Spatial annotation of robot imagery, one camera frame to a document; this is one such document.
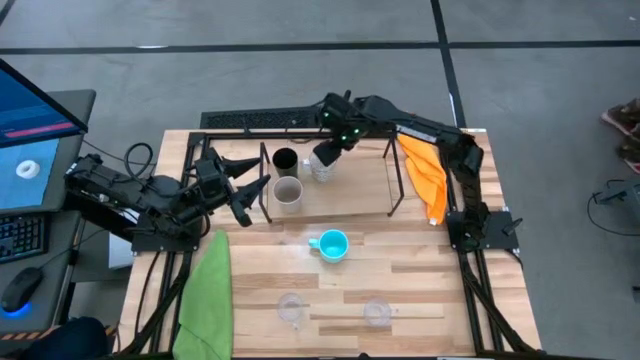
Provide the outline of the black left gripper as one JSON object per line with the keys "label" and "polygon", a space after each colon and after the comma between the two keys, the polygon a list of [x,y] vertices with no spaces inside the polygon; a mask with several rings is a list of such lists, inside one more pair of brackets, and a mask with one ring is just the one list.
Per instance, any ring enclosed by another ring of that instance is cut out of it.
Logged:
{"label": "black left gripper", "polygon": [[237,179],[261,163],[261,159],[248,158],[231,160],[222,157],[221,160],[200,159],[195,162],[197,185],[203,198],[205,210],[215,210],[230,203],[230,209],[237,222],[242,227],[252,225],[250,216],[245,209],[250,208],[262,193],[271,179],[270,174],[245,186],[240,186],[235,192],[228,177]]}

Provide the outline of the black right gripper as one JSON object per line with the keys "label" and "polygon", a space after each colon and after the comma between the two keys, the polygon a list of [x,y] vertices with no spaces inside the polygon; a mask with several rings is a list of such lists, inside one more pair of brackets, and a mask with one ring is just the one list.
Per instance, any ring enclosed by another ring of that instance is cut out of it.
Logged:
{"label": "black right gripper", "polygon": [[360,113],[348,98],[328,93],[317,112],[317,124],[330,132],[330,139],[316,145],[313,154],[320,163],[329,167],[375,128],[371,119]]}

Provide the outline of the grey white patterned cup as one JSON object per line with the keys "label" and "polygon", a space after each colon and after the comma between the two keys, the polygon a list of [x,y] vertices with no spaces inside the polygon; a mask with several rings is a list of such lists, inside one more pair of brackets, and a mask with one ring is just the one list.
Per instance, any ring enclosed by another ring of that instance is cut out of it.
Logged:
{"label": "grey white patterned cup", "polygon": [[308,163],[311,176],[319,183],[329,182],[333,177],[334,168],[337,165],[336,161],[325,165],[314,152],[310,153]]}

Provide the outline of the beige cup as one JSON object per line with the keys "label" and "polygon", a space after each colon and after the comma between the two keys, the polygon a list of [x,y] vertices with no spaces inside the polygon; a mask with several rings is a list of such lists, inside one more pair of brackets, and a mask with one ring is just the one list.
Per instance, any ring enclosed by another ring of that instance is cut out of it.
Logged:
{"label": "beige cup", "polygon": [[279,178],[273,187],[274,199],[285,214],[296,214],[301,211],[303,191],[302,183],[293,176]]}

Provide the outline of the black cup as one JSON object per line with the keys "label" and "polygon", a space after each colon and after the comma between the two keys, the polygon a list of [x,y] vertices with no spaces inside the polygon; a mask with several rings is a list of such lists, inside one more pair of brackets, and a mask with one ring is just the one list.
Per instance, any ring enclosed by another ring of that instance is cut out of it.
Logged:
{"label": "black cup", "polygon": [[298,155],[292,148],[276,150],[272,156],[272,164],[279,177],[298,177]]}

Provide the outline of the teal mug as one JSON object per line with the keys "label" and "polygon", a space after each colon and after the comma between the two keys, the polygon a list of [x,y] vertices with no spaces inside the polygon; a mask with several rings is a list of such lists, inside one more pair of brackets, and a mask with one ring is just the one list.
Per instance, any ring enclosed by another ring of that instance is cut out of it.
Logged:
{"label": "teal mug", "polygon": [[348,237],[337,229],[327,230],[319,238],[309,239],[308,245],[318,250],[323,260],[328,263],[341,262],[349,251]]}

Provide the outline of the clear glass mug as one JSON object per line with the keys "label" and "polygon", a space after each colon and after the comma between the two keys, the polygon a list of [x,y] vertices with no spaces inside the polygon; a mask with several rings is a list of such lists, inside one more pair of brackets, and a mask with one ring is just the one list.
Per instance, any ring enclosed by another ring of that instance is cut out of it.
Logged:
{"label": "clear glass mug", "polygon": [[363,316],[370,326],[386,327],[391,324],[392,308],[386,300],[372,298],[364,305]]}
{"label": "clear glass mug", "polygon": [[277,313],[283,321],[289,323],[295,330],[298,330],[303,309],[304,302],[298,294],[286,293],[279,299]]}

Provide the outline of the black floor vent grille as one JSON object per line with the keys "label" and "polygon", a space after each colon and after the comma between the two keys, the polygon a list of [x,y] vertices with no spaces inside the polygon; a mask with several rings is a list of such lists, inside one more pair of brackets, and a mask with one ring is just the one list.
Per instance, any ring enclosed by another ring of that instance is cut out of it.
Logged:
{"label": "black floor vent grille", "polygon": [[317,128],[315,107],[202,112],[201,129]]}

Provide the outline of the orange cloth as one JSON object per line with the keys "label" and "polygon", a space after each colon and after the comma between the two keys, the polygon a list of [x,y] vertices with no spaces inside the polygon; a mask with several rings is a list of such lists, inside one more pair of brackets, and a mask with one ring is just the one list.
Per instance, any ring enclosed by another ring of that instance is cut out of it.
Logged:
{"label": "orange cloth", "polygon": [[435,147],[407,135],[397,137],[405,155],[405,166],[416,191],[426,204],[426,218],[432,225],[445,220],[447,175]]}

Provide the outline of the green cloth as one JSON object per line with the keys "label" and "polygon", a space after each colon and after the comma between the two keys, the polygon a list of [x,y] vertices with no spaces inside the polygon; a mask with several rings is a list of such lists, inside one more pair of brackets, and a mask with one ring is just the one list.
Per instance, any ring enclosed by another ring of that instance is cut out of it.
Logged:
{"label": "green cloth", "polygon": [[232,359],[231,256],[222,230],[215,232],[185,285],[179,324],[172,349],[175,360]]}

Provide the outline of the white box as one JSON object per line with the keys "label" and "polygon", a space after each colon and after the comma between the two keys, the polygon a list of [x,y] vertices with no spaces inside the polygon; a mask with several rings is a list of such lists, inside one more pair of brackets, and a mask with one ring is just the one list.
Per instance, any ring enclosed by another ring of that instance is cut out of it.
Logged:
{"label": "white box", "polygon": [[110,233],[108,237],[108,268],[117,270],[131,267],[134,261],[132,244]]}

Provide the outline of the white tape roll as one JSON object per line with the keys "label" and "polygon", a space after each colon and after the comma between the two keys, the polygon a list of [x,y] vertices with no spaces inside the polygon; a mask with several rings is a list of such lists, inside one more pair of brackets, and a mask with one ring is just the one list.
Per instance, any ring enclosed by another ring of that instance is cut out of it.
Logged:
{"label": "white tape roll", "polygon": [[33,179],[40,173],[40,165],[33,160],[25,160],[17,165],[15,172],[22,179]]}

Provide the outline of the computer monitor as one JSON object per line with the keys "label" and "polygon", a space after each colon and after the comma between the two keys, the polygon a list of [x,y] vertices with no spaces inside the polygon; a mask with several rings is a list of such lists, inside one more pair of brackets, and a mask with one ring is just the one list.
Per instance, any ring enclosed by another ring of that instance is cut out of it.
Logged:
{"label": "computer monitor", "polygon": [[0,59],[0,148],[87,131],[78,117]]}

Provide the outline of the backlit keyboard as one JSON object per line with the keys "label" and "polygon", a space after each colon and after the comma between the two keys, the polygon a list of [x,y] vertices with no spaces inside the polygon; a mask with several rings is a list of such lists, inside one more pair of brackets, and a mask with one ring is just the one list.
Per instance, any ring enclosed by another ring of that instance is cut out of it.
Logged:
{"label": "backlit keyboard", "polygon": [[41,214],[0,216],[0,264],[45,254],[49,224]]}

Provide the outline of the dark blue seat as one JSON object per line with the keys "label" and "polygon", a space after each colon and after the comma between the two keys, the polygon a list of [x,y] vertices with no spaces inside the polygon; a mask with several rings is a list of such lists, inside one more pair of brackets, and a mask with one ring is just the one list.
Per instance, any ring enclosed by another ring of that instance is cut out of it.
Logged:
{"label": "dark blue seat", "polygon": [[96,318],[68,321],[32,343],[18,360],[91,360],[109,353],[104,325]]}

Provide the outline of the black computer mouse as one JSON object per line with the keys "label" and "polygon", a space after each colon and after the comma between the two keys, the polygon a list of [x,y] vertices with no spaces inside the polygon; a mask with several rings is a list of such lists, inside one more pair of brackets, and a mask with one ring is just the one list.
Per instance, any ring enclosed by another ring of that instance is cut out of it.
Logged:
{"label": "black computer mouse", "polygon": [[43,271],[38,267],[28,267],[19,272],[0,297],[2,310],[7,313],[21,310],[29,302],[43,277]]}

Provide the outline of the person's foot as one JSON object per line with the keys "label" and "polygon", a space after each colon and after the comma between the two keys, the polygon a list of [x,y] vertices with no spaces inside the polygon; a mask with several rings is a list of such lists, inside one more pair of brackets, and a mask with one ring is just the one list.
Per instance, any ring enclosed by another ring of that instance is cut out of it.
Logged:
{"label": "person's foot", "polygon": [[600,119],[624,135],[615,150],[616,155],[632,171],[640,174],[640,97],[608,109]]}

